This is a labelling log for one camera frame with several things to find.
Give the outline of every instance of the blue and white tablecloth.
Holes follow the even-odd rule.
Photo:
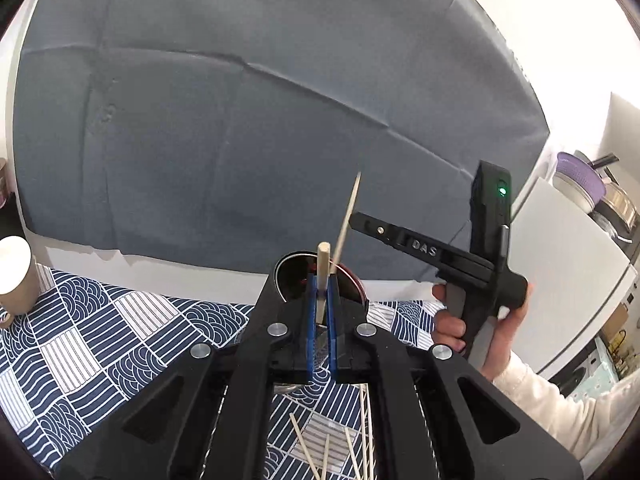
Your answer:
[[[40,265],[38,274],[42,294],[33,311],[0,330],[0,406],[31,454],[50,468],[192,344],[235,341],[253,308],[129,290]],[[426,301],[372,303],[369,321],[426,349],[440,308]],[[353,478],[342,426],[360,456],[359,410],[358,388],[335,384],[323,367],[312,384],[275,396],[266,478],[312,478],[290,412],[317,464],[331,434],[327,478]]]

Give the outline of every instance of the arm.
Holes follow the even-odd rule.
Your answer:
[[[565,399],[557,386],[511,353],[508,366],[494,379],[494,385],[580,460],[617,418],[638,408],[639,372],[596,399],[576,402]]]

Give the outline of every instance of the gray backdrop cloth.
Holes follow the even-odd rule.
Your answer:
[[[40,0],[14,108],[27,226],[268,272],[357,209],[468,246],[478,160],[517,193],[548,136],[475,0]],[[433,269],[350,233],[361,278]]]

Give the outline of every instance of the wooden stick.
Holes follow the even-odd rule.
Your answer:
[[[326,434],[324,440],[324,456],[322,457],[322,479],[326,480],[326,464],[329,462],[329,434]]]
[[[367,471],[367,428],[365,426],[364,416],[364,384],[360,385],[360,429],[362,430],[362,475],[364,480],[369,479],[369,472]]]
[[[358,172],[356,176],[356,182],[353,184],[353,189],[351,190],[351,197],[349,199],[349,204],[347,205],[347,214],[344,216],[342,220],[342,227],[340,228],[340,234],[338,235],[338,241],[335,244],[334,251],[334,261],[331,264],[331,274],[335,274],[335,271],[340,263],[340,257],[342,256],[342,247],[344,246],[344,239],[347,237],[347,228],[349,227],[349,218],[351,218],[351,213],[353,213],[353,206],[356,203],[356,197],[358,195],[358,188],[360,187],[360,175]]]
[[[367,421],[369,422],[369,480],[373,480],[373,424],[371,423],[371,396],[367,384]]]
[[[349,429],[346,426],[344,428],[344,435],[347,437],[347,446],[349,446],[349,453],[351,455],[351,463],[353,464],[353,470],[356,472],[357,480],[362,480],[360,476],[360,471],[358,469],[358,461],[356,460],[356,454],[353,452],[353,444],[351,443],[351,435],[349,434]]]
[[[320,242],[318,244],[318,260],[316,262],[318,274],[318,296],[316,299],[316,323],[322,324],[324,308],[326,306],[326,287],[329,283],[329,253],[331,244]]]
[[[318,474],[318,469],[316,469],[316,464],[314,464],[311,455],[309,454],[309,450],[306,448],[305,439],[302,438],[302,433],[300,433],[300,428],[298,427],[298,423],[296,422],[296,417],[293,413],[289,413],[289,418],[293,424],[293,429],[296,430],[296,435],[298,436],[298,440],[300,441],[300,447],[302,448],[302,452],[306,456],[306,461],[309,462],[309,467],[314,474],[314,478],[316,480],[320,480],[320,475]]]

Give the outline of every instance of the white cup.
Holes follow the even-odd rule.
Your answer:
[[[0,328],[9,328],[15,316],[30,312],[39,295],[36,262],[27,240],[19,236],[0,240],[0,305],[8,313]]]

